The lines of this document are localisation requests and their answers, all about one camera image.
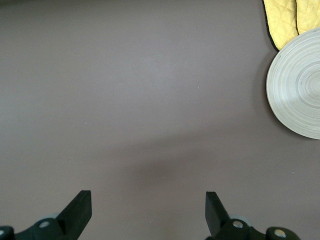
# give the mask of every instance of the silver bolt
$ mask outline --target silver bolt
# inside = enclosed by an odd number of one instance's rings
[[[44,222],[39,224],[39,228],[45,228],[45,227],[49,226],[49,224],[50,223],[48,221],[44,221]]]
[[[277,235],[280,238],[286,238],[287,235],[284,231],[282,231],[281,229],[276,229],[274,230],[274,234]]]
[[[244,227],[244,224],[240,221],[234,221],[233,226],[235,226],[238,229],[242,229]]]

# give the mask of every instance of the round plate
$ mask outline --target round plate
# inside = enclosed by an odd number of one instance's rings
[[[295,37],[275,56],[266,94],[280,122],[300,135],[320,139],[320,27]]]

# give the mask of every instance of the quilted stitching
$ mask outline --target quilted stitching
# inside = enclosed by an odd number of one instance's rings
[[[264,0],[269,33],[275,46],[281,50],[298,36],[295,0]]]
[[[299,34],[320,27],[320,0],[296,0],[296,24]]]

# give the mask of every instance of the gray table surface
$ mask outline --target gray table surface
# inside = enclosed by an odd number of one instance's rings
[[[260,0],[0,4],[0,225],[60,212],[80,240],[203,240],[205,192],[261,232],[320,236],[320,141],[273,115]]]

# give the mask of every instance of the yellow oven mitt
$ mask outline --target yellow oven mitt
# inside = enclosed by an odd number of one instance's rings
[[[296,0],[263,0],[263,2],[269,34],[274,46],[281,50],[299,35]]]
[[[299,34],[320,27],[320,0],[296,0],[296,25]]]

